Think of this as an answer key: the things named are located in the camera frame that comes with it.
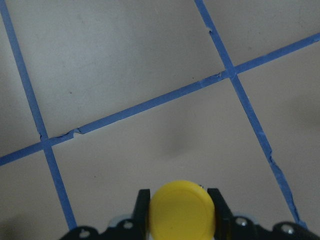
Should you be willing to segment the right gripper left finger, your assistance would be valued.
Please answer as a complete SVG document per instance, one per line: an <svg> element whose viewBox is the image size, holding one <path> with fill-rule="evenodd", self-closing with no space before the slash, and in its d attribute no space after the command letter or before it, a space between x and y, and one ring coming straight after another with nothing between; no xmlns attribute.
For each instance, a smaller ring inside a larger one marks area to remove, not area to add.
<svg viewBox="0 0 320 240"><path fill-rule="evenodd" d="M151 200L149 189L140 189L137 194L134 209L129 217L110 224L106 230L99 233L93 227L79 226L61 237L62 240L147 240L148 213Z"/></svg>

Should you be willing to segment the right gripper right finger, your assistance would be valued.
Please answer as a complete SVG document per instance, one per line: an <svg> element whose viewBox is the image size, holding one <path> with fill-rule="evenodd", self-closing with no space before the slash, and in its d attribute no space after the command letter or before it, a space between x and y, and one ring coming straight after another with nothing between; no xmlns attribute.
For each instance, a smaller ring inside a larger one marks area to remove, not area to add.
<svg viewBox="0 0 320 240"><path fill-rule="evenodd" d="M267 230L243 215L234 215L217 188L208 188L215 207L215 240L318 240L320 237L297 223L282 221Z"/></svg>

